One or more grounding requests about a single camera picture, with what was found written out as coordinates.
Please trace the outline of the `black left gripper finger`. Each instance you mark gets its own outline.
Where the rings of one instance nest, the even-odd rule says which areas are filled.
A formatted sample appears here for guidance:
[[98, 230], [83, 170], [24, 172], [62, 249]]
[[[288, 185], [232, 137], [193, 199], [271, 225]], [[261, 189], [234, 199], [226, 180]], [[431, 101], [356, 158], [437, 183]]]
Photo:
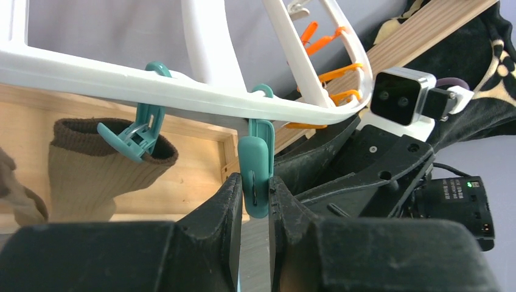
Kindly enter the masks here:
[[2, 291], [236, 291], [242, 179], [180, 221], [43, 224], [1, 251]]

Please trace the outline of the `teal clothes peg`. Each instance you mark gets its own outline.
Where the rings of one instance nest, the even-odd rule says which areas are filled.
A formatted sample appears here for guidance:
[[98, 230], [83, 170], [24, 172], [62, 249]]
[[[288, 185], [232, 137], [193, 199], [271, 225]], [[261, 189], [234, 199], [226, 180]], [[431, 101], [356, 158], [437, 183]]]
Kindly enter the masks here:
[[120, 154], [134, 162], [142, 162], [144, 154], [152, 154], [164, 121], [165, 107], [139, 102], [136, 120], [121, 133], [115, 134], [104, 123], [96, 130], [102, 139]]
[[248, 119], [248, 135], [238, 141], [243, 199], [253, 218], [268, 215], [269, 179], [274, 174], [275, 130], [269, 120]]

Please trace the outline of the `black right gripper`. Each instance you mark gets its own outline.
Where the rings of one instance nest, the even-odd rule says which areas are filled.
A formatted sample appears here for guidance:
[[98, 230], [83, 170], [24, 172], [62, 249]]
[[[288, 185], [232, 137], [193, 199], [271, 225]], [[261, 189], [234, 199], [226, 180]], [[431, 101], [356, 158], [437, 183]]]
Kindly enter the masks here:
[[359, 123], [353, 115], [317, 130], [275, 159], [269, 181], [271, 290], [499, 291], [463, 225], [383, 219], [399, 215], [434, 151], [372, 125], [349, 139]]

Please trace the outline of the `white plastic sock hanger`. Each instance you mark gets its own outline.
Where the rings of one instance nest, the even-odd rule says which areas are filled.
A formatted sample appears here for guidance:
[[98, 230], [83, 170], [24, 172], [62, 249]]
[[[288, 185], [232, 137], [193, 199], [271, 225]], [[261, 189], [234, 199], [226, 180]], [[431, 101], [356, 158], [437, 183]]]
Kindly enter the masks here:
[[1, 2], [1, 82], [8, 85], [142, 102], [201, 113], [312, 125], [342, 122], [364, 108], [374, 87], [371, 65], [351, 24], [336, 1], [323, 1], [358, 68], [357, 92], [343, 106], [322, 86], [293, 25], [304, 1], [265, 1], [302, 102], [248, 92], [236, 59], [223, 1], [181, 3], [187, 50], [195, 78], [170, 77], [140, 69], [30, 47], [27, 1]]

